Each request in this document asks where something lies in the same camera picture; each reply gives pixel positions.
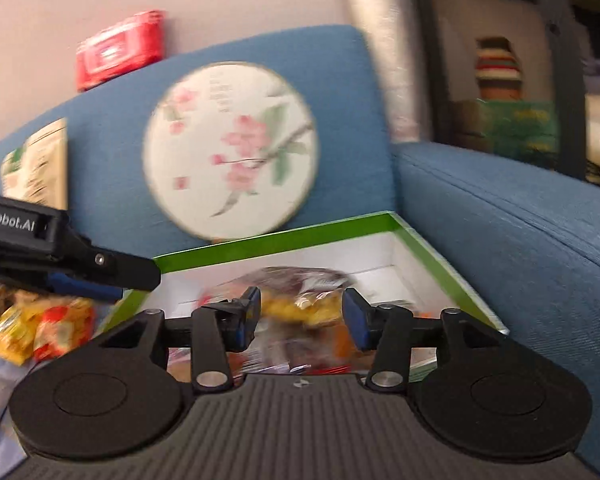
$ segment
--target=beige package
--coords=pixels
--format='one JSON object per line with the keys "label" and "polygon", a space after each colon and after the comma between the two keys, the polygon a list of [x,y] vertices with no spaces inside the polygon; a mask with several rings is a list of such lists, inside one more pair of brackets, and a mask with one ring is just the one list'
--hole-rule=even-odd
{"label": "beige package", "polygon": [[68,208],[66,119],[58,119],[4,157],[2,195],[35,204]]}

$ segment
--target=circular black cover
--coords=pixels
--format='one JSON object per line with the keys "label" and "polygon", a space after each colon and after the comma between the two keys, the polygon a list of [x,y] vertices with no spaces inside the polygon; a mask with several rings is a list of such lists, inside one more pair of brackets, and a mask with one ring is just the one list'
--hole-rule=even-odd
{"label": "circular black cover", "polygon": [[71,355],[32,373],[10,412],[24,446],[56,458],[96,460],[156,440],[182,410],[180,387],[129,349]]}
{"label": "circular black cover", "polygon": [[472,349],[432,371],[418,408],[443,440],[491,460],[536,462],[574,449],[591,403],[563,368],[501,348]]}

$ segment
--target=yellow snack bag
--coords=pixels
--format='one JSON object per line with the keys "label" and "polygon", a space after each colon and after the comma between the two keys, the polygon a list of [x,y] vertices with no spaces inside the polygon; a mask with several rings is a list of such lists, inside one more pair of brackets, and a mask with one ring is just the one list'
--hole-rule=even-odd
{"label": "yellow snack bag", "polygon": [[0,357],[21,366],[33,355],[33,341],[49,301],[21,303],[0,317]]}

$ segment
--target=dark object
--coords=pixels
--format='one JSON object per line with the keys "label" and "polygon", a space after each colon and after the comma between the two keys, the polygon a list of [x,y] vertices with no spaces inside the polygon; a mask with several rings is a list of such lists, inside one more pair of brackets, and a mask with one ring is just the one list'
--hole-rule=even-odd
{"label": "dark object", "polygon": [[[7,478],[597,478],[570,453],[591,412],[582,382],[457,309],[415,319],[347,289],[350,332],[378,348],[366,388],[352,374],[251,374],[232,389],[224,350],[248,345],[259,302],[251,288],[191,318],[143,312],[28,376],[10,410],[29,457]],[[223,345],[202,348],[205,333]],[[160,370],[187,342],[197,385]],[[417,346],[440,365],[409,384]]]}
{"label": "dark object", "polygon": [[66,211],[0,196],[0,282],[56,292],[57,273],[139,290],[160,283],[152,260],[94,247],[71,228]]}
{"label": "dark object", "polygon": [[[584,180],[586,173],[585,88],[576,39],[575,22],[569,0],[535,0],[545,24],[552,51],[555,109],[560,126],[560,152],[557,170]],[[446,69],[431,0],[416,0],[426,53],[427,73],[434,121],[433,140],[449,144],[452,139],[451,114],[446,88]]]}

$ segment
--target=blue fabric cushion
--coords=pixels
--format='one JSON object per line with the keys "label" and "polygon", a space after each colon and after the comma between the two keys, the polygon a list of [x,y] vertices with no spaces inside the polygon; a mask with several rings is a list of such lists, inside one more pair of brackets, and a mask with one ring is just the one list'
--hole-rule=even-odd
{"label": "blue fabric cushion", "polygon": [[152,111],[171,85],[200,66],[228,60],[278,72],[304,96],[316,119],[320,163],[314,189],[283,228],[395,209],[376,76],[362,36],[343,25],[256,36],[124,75],[53,108],[3,140],[0,162],[30,134],[67,117],[70,213],[79,231],[97,245],[141,256],[206,244],[176,227],[154,202],[142,174],[142,139]]}
{"label": "blue fabric cushion", "polygon": [[521,343],[580,377],[593,416],[578,454],[600,471],[600,189],[439,144],[403,144],[401,212]]}

